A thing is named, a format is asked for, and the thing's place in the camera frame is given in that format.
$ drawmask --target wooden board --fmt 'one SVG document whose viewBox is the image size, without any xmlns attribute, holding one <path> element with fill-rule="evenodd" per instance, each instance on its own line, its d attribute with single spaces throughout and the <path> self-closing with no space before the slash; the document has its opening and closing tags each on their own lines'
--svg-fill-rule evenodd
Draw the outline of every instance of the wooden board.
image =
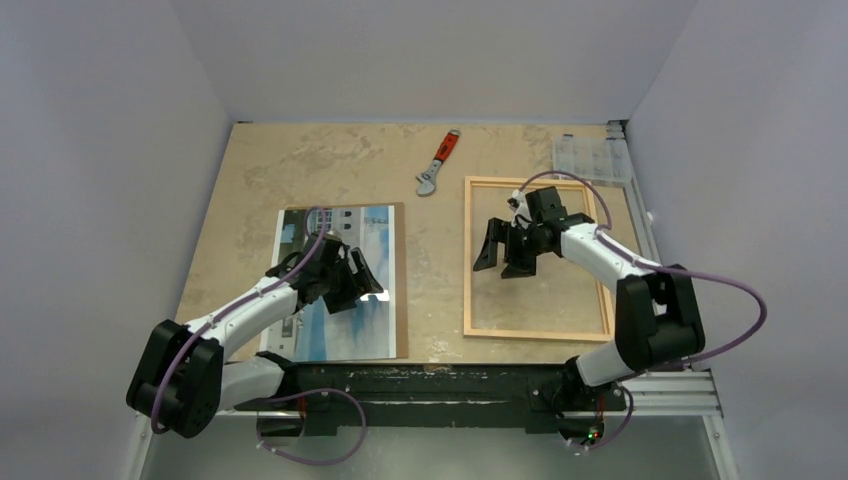
<svg viewBox="0 0 848 480">
<path fill-rule="evenodd" d="M 562 362 L 595 348 L 588 342 L 463 335 L 463 188 L 468 175 L 527 178 L 550 168 L 553 139 L 566 133 L 603 138 L 605 128 L 460 125 L 462 136 L 439 171 L 436 192 L 417 196 L 415 174 L 427 168 L 445 133 L 456 127 L 234 125 L 176 320 L 203 316 L 256 283 L 271 262 L 281 208 L 403 202 L 409 358 L 397 362 Z M 597 188 L 615 220 L 612 237 L 635 249 L 624 192 Z M 499 215 L 509 212 L 503 201 L 498 197 L 492 207 Z M 539 314 L 536 321 L 544 325 L 549 318 Z M 258 346 L 257 337 L 233 360 L 250 358 Z"/>
<path fill-rule="evenodd" d="M 489 218 L 510 218 L 506 199 L 523 183 L 520 178 L 466 177 L 464 335 L 608 342 L 614 334 L 612 295 L 579 266 L 549 254 L 539 258 L 535 277 L 501 279 L 502 262 L 472 274 Z M 569 213 L 584 212 L 597 219 L 591 192 L 579 182 L 541 179 L 528 190 L 550 186 L 557 188 Z M 475 301 L 481 295 L 482 300 Z"/>
</svg>

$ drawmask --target red wrench handle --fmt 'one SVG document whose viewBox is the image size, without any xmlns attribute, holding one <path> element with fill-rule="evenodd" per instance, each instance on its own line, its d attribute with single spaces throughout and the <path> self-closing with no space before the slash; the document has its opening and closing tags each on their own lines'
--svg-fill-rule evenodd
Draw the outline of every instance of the red wrench handle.
<svg viewBox="0 0 848 480">
<path fill-rule="evenodd" d="M 442 144 L 439 145 L 439 150 L 436 151 L 436 156 L 433 157 L 433 160 L 439 160 L 442 163 L 445 163 L 448 160 L 450 152 L 453 151 L 453 147 L 456 146 L 457 140 L 459 140 L 459 130 L 452 129 L 447 135 L 445 135 L 445 139 L 442 140 Z"/>
</svg>

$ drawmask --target metal wrench head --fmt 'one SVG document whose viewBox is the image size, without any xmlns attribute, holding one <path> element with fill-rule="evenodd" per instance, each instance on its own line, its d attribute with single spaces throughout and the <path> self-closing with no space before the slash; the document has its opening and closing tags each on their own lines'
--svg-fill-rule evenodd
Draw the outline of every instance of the metal wrench head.
<svg viewBox="0 0 848 480">
<path fill-rule="evenodd" d="M 418 190 L 415 193 L 418 194 L 419 197 L 429 197 L 436 191 L 436 182 L 435 178 L 431 177 L 428 173 L 419 173 L 415 176 L 416 180 L 418 180 Z"/>
</svg>

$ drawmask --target adjustable wrench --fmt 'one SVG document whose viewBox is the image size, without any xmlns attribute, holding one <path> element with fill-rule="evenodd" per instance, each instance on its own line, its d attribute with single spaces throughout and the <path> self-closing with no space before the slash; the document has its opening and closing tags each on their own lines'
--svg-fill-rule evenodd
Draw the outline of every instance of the adjustable wrench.
<svg viewBox="0 0 848 480">
<path fill-rule="evenodd" d="M 430 164 L 430 168 L 415 176 L 421 182 L 418 185 L 418 190 L 416 190 L 419 197 L 428 197 L 436 191 L 436 174 L 439 172 L 442 164 L 447 161 L 448 155 L 450 155 L 457 140 L 459 140 L 459 130 L 453 128 L 445 135 L 445 139 L 439 145 L 439 150 L 436 151 L 436 156 L 433 157 L 433 163 Z"/>
</svg>

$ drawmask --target clear plastic box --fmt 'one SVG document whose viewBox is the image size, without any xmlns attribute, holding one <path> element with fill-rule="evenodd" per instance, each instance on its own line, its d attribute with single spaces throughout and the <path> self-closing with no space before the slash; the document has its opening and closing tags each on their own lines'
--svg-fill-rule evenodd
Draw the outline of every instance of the clear plastic box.
<svg viewBox="0 0 848 480">
<path fill-rule="evenodd" d="M 588 180 L 627 183 L 633 178 L 624 138 L 563 135 L 553 145 L 553 166 Z"/>
</svg>

